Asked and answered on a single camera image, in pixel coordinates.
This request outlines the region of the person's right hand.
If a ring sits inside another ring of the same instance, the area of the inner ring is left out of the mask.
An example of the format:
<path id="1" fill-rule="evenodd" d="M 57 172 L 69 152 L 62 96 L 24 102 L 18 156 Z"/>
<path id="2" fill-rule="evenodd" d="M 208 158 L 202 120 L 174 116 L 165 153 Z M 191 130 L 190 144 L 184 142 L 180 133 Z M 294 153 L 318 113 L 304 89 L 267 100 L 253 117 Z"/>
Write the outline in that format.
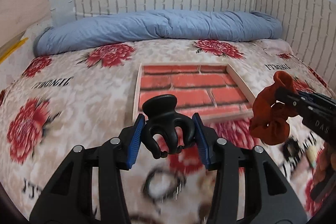
<path id="1" fill-rule="evenodd" d="M 313 189 L 310 197 L 314 202 L 321 202 L 335 187 L 335 148 L 324 143 L 313 175 Z"/>

